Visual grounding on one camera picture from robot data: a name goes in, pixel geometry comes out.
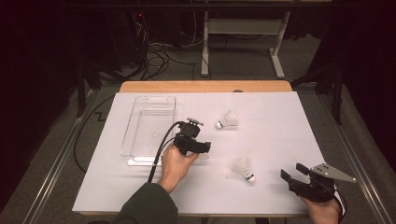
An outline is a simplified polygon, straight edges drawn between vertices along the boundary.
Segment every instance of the black sleeve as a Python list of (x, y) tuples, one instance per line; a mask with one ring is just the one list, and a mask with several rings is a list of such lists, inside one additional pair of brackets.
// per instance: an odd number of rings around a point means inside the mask
[(124, 204), (111, 224), (177, 224), (177, 207), (163, 187), (144, 184)]

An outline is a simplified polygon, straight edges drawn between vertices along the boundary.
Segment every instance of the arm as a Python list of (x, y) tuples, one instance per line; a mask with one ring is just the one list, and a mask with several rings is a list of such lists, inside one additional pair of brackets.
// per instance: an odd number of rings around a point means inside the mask
[(299, 196), (308, 207), (309, 216), (314, 224), (338, 224), (340, 207), (335, 199), (326, 203), (314, 203)]
[(177, 223), (177, 207), (169, 193), (187, 174), (198, 154), (183, 156), (170, 145), (163, 153), (162, 177), (144, 184), (121, 208), (112, 224)]

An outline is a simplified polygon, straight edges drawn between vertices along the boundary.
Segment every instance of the shuttlecock feather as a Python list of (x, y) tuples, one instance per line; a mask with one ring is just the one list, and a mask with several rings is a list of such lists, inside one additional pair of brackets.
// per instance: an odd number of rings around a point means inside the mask
[(246, 158), (242, 158), (234, 163), (233, 170), (241, 174), (249, 183), (254, 183), (254, 181), (256, 181), (256, 177), (252, 173)]
[(224, 127), (237, 126), (237, 125), (238, 125), (238, 119), (236, 118), (235, 113), (232, 110), (229, 110), (227, 114), (225, 114), (224, 118), (216, 123), (216, 128), (222, 129)]

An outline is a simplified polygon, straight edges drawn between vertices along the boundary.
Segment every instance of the person's right hand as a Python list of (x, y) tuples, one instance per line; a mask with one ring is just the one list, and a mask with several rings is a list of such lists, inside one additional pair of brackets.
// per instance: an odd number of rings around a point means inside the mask
[(184, 156), (178, 148), (171, 144), (163, 152), (162, 170), (163, 175), (158, 181), (168, 193), (172, 192), (178, 182), (187, 174), (192, 163), (198, 158), (198, 153)]
[(309, 216), (314, 224), (338, 224), (341, 208), (335, 199), (326, 203), (314, 203), (302, 196), (299, 197), (308, 207)]

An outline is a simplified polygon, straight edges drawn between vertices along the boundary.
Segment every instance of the transparent container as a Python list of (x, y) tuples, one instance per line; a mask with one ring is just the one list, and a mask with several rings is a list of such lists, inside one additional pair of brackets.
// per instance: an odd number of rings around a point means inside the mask
[[(120, 153), (129, 165), (154, 162), (161, 141), (175, 122), (175, 106), (174, 96), (136, 97)], [(165, 142), (172, 137), (170, 132)]]

